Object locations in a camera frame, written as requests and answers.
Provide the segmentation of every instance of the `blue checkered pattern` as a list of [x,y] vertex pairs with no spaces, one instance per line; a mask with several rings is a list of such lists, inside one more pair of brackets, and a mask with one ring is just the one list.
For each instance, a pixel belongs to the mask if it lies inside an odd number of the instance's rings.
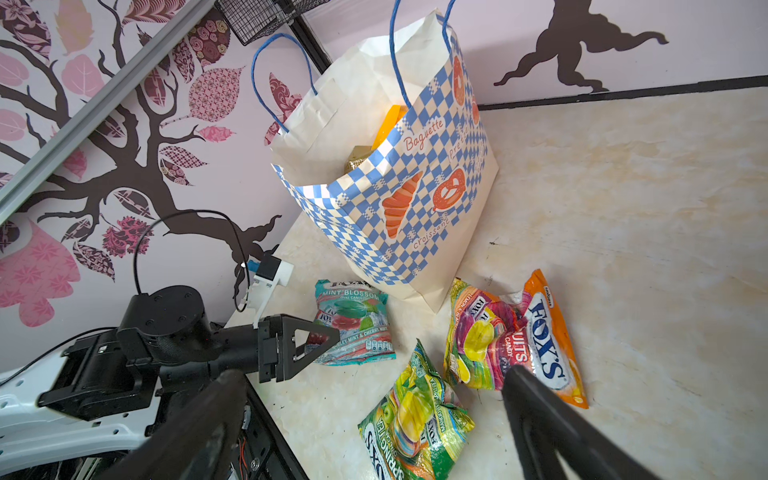
[[[333,244],[366,275],[384,284],[409,283],[424,270],[452,226],[472,209],[485,168],[488,138],[482,123],[473,120],[472,85],[458,39],[451,32],[451,58],[384,143],[355,170],[329,185],[294,187],[280,166],[273,165],[296,202]],[[465,79],[463,105],[454,98],[454,56],[460,60]],[[425,141],[423,152],[406,153],[401,140],[418,135],[433,118],[441,118],[445,130]],[[463,147],[451,159],[449,150],[462,142]],[[450,209],[435,211],[432,196],[457,168],[465,172],[466,192]],[[422,172],[422,178],[411,207],[397,237],[389,239],[381,203],[417,172]]]

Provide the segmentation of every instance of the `fox's candy package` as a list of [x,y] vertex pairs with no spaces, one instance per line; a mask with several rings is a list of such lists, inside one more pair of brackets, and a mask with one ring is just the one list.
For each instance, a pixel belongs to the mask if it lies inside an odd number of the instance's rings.
[[525,366],[564,401],[588,408],[571,338],[541,270],[521,292],[501,297],[453,280],[448,383],[501,390],[513,365]]
[[[353,365],[395,358],[386,320],[387,294],[366,282],[318,280],[315,284],[315,323],[339,329],[341,341],[315,360],[323,365]],[[309,353],[324,336],[312,333]]]
[[389,394],[357,426],[382,480],[448,478],[474,427],[418,340]]

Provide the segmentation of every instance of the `wall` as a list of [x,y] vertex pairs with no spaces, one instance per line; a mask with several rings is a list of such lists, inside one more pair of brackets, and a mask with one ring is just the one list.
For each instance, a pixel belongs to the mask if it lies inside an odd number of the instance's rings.
[[[387,35],[393,3],[334,0],[306,16],[338,58],[364,38]],[[405,1],[396,27],[446,5]],[[493,104],[765,75],[766,18],[764,0],[477,0],[456,2],[450,23],[478,102]],[[542,62],[529,73],[494,85],[536,51],[528,59]]]
[[[148,5],[164,16],[142,16],[140,2],[120,0],[116,22],[97,2],[74,3],[32,4],[51,34],[48,58],[0,30],[0,184],[124,65],[121,54],[134,55],[179,6],[158,0]],[[78,31],[83,12],[91,15],[91,40],[70,45],[87,43],[79,51],[66,49],[72,42],[61,36],[62,11],[79,12]],[[122,35],[112,45],[116,25]],[[299,208],[270,166],[273,120],[250,84],[261,42],[230,41],[215,11],[198,27],[0,228],[0,371],[80,331],[119,324],[136,292],[132,253],[153,220],[190,208],[220,210],[259,259],[296,219]],[[283,117],[310,86],[300,51],[287,41],[260,56],[256,81]],[[139,246],[142,290],[190,285],[203,295],[209,319],[226,321],[233,295],[245,288],[228,222],[187,214],[161,223],[148,239]]]

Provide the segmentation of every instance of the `bag handle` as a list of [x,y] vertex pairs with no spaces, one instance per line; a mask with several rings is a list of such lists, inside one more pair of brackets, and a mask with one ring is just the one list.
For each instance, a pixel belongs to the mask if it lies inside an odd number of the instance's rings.
[[275,40],[277,40],[278,38],[281,38],[281,37],[282,38],[287,38],[287,39],[291,40],[293,43],[298,45],[299,48],[301,48],[301,52],[304,54],[304,60],[306,60],[306,69],[310,71],[310,85],[312,85],[312,91],[315,92],[315,95],[317,95],[317,90],[315,89],[315,84],[312,81],[312,66],[310,65],[310,58],[306,56],[306,51],[304,50],[304,47],[301,46],[299,41],[296,40],[293,36],[288,35],[287,33],[276,33],[275,35],[272,35],[271,37],[269,37],[269,39],[267,41],[265,41],[263,43],[263,45],[261,45],[259,47],[258,50],[256,50],[256,53],[253,54],[253,62],[251,62],[251,64],[250,64],[250,83],[253,85],[253,91],[256,93],[256,98],[259,99],[259,103],[261,103],[261,106],[264,107],[264,109],[266,111],[268,111],[270,113],[270,115],[272,115],[272,118],[275,119],[275,122],[277,122],[277,124],[283,130],[285,130],[286,133],[290,133],[290,131],[283,124],[283,122],[280,121],[280,119],[277,117],[277,115],[275,115],[275,112],[270,110],[270,108],[267,107],[267,105],[264,103],[264,100],[261,98],[261,95],[259,95],[259,91],[256,89],[256,79],[254,78],[254,72],[256,71],[256,59],[259,58],[259,53],[261,53],[261,51],[263,49],[269,47],[270,44],[273,41],[275,41]]
[[[448,53],[451,53],[451,43],[448,41],[448,18],[451,16],[451,10],[453,9],[453,2],[448,2],[448,8],[445,10],[445,19],[442,22],[442,39],[445,41],[445,46],[448,49]],[[389,56],[392,57],[392,66],[395,69],[395,77],[397,83],[400,85],[400,92],[402,93],[402,99],[406,102],[406,107],[410,110],[413,108],[411,101],[406,94],[406,86],[402,83],[402,76],[400,75],[400,69],[397,67],[397,58],[395,57],[395,17],[397,16],[397,9],[400,6],[400,0],[395,0],[395,8],[392,9],[392,18],[389,20]]]

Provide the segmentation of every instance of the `table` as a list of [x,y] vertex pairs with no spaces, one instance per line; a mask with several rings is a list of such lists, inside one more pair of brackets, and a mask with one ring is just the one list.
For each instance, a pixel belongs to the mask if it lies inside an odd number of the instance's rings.
[[[768,89],[482,118],[500,170],[458,275],[508,293],[542,268],[591,404],[579,412],[658,475],[764,475]],[[265,314],[312,319],[318,279],[354,278],[306,215],[276,255],[296,269]],[[356,426],[416,338],[442,370],[448,313],[395,299],[389,313],[396,360],[255,384],[313,480],[374,478]],[[457,392],[477,426],[451,480],[522,478],[500,394]]]

